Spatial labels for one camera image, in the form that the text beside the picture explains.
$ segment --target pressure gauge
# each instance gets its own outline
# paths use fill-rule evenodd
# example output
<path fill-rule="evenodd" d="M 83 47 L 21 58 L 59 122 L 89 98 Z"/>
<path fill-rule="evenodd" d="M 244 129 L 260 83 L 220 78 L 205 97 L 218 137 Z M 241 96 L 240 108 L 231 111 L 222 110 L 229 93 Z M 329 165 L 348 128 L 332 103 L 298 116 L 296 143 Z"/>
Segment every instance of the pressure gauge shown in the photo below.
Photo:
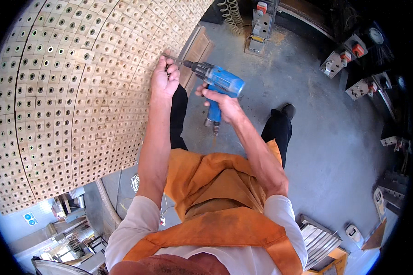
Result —
<path fill-rule="evenodd" d="M 381 32 L 377 28 L 370 28 L 369 29 L 369 36 L 372 41 L 374 41 L 376 44 L 381 45 L 384 43 L 384 37 L 382 37 Z"/>

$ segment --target gray floor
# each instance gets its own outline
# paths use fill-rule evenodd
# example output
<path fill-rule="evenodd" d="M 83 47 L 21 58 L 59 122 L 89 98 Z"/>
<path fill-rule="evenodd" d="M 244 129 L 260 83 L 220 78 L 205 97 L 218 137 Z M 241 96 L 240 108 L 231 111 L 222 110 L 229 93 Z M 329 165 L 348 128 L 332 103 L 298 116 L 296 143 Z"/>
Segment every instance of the gray floor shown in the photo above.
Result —
<path fill-rule="evenodd" d="M 378 223 L 372 188 L 391 165 L 392 156 L 392 149 L 380 144 L 381 116 L 368 97 L 354 102 L 344 92 L 345 73 L 329 79 L 320 72 L 317 47 L 294 33 L 276 26 L 261 58 L 243 53 L 245 37 L 230 35 L 226 25 L 201 24 L 216 44 L 208 62 L 246 81 L 239 102 L 259 133 L 271 108 L 285 102 L 296 106 L 285 168 L 294 212 L 304 213 L 337 231 L 343 239 L 341 247 L 354 252 L 347 274 L 364 274 L 379 252 L 358 251 L 347 238 L 344 226 L 354 223 L 367 236 Z M 245 155 L 235 132 L 225 123 L 212 147 L 211 129 L 203 126 L 207 111 L 203 101 L 194 93 L 188 100 L 182 133 L 188 149 L 203 154 Z M 119 185 L 105 180 L 108 189 L 117 191 L 116 198 L 112 191 L 111 201 L 122 218 L 126 211 L 121 204 L 128 208 L 131 202 L 128 198 L 134 197 L 130 178 L 136 170 L 137 167 L 132 167 L 114 176 L 119 177 Z M 95 190 L 92 185 L 86 186 L 86 192 Z M 93 201 L 94 207 L 100 207 L 96 199 Z M 390 211 L 387 215 L 385 238 L 397 220 Z M 165 218 L 167 226 L 161 228 L 180 223 L 173 208 Z"/>

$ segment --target white flexible duct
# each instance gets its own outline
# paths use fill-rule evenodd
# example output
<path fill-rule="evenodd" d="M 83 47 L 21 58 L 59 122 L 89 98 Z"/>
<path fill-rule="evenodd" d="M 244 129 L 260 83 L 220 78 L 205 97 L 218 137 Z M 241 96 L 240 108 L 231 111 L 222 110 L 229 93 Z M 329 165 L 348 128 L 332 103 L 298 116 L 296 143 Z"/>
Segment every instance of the white flexible duct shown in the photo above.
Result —
<path fill-rule="evenodd" d="M 116 225 L 119 225 L 121 223 L 121 218 L 118 216 L 118 214 L 112 206 L 112 203 L 110 202 L 109 196 L 107 195 L 106 189 L 104 188 L 103 181 L 101 179 L 97 179 L 95 180 L 95 183 L 98 187 L 101 199 L 103 200 L 104 205 L 110 213 L 110 216 L 112 216 L 112 218 L 115 220 Z"/>

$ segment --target right hand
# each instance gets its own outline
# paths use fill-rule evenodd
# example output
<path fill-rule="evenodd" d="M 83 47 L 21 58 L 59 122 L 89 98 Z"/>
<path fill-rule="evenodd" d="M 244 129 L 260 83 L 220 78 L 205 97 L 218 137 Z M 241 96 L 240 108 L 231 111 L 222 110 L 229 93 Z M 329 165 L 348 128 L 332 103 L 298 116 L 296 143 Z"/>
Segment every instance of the right hand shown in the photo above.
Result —
<path fill-rule="evenodd" d="M 245 117 L 245 113 L 240 107 L 237 98 L 231 98 L 227 95 L 220 94 L 216 91 L 211 91 L 207 89 L 208 83 L 203 83 L 196 88 L 196 96 L 205 96 L 206 98 L 216 101 L 219 103 L 220 111 L 222 112 L 222 118 L 227 123 L 235 123 L 240 118 Z M 205 101 L 204 106 L 209 106 L 209 102 Z"/>

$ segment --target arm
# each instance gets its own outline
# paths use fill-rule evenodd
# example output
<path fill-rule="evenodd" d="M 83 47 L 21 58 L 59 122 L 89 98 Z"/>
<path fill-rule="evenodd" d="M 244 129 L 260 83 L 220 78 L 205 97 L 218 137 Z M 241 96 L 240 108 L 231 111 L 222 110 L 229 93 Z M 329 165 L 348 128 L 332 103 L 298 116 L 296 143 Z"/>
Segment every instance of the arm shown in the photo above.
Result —
<path fill-rule="evenodd" d="M 170 158 L 170 112 L 173 94 L 179 85 L 179 68 L 161 56 L 151 77 L 151 96 L 147 131 L 139 157 L 138 196 L 145 196 L 161 206 Z"/>
<path fill-rule="evenodd" d="M 231 123 L 236 131 L 248 156 L 251 168 L 266 193 L 266 198 L 272 195 L 287 197 L 289 183 L 283 167 L 249 121 L 237 98 L 231 98 L 204 87 L 206 87 L 206 84 L 199 86 L 196 89 L 196 94 L 202 94 L 219 103 L 222 118 Z"/>

